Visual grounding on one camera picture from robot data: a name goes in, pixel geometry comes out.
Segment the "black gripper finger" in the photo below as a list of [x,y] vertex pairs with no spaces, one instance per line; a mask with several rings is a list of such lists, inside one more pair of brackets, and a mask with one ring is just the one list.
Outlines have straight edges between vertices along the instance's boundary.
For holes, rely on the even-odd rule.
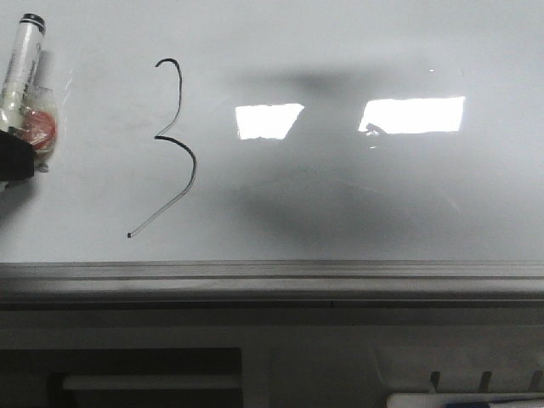
[[34,176],[35,155],[29,143],[2,131],[0,155],[2,182],[21,181]]

